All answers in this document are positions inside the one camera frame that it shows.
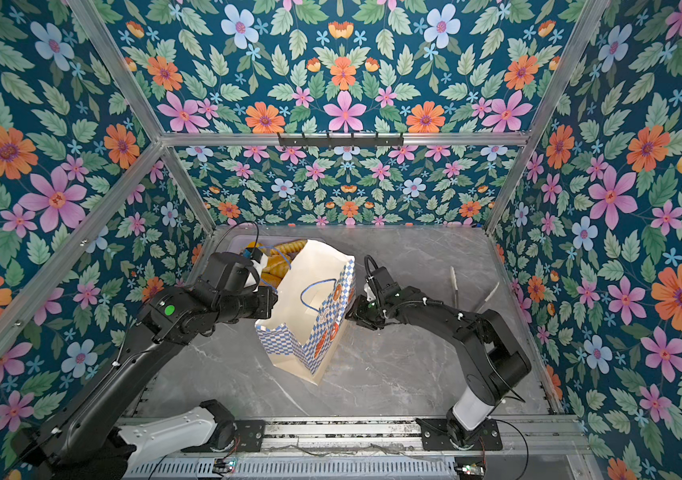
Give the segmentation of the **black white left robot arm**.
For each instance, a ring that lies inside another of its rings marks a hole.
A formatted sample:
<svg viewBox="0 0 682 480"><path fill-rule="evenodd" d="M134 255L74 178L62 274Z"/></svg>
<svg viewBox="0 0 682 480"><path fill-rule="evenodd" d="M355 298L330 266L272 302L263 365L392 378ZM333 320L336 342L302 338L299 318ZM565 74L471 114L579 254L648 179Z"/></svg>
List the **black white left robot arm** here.
<svg viewBox="0 0 682 480"><path fill-rule="evenodd" d="M211 441L224 449L234 420L216 401L133 433L118 421L149 381L195 338L219 324L267 319L277 301L262 284L267 259L257 248L208 256L194 281L150 296L109 365L58 413L27 427L11 446L39 479L120 479L131 469Z"/></svg>

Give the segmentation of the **blue checkered paper bag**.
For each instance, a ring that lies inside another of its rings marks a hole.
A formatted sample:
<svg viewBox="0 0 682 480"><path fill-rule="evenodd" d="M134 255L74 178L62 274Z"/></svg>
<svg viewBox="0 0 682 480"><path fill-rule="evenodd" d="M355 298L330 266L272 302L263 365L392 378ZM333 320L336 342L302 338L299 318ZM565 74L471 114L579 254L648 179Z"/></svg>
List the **blue checkered paper bag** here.
<svg viewBox="0 0 682 480"><path fill-rule="evenodd" d="M297 254L280 255L289 271L275 288L272 317L255 323L272 364L313 385L321 382L345 332L345 316L355 298L353 256L314 239Z"/></svg>

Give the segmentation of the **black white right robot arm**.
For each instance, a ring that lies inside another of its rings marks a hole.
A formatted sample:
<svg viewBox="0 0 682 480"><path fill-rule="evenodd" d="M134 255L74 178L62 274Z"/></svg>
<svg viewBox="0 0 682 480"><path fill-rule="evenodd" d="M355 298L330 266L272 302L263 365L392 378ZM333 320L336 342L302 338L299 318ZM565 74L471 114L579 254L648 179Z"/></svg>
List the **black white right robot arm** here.
<svg viewBox="0 0 682 480"><path fill-rule="evenodd" d="M346 318L369 330L390 325L419 327L455 350L466 388L437 431L460 449L473 446L482 425L514 388L532 372L532 364L500 313L460 310L400 286L387 268L364 257L365 293L355 299Z"/></svg>

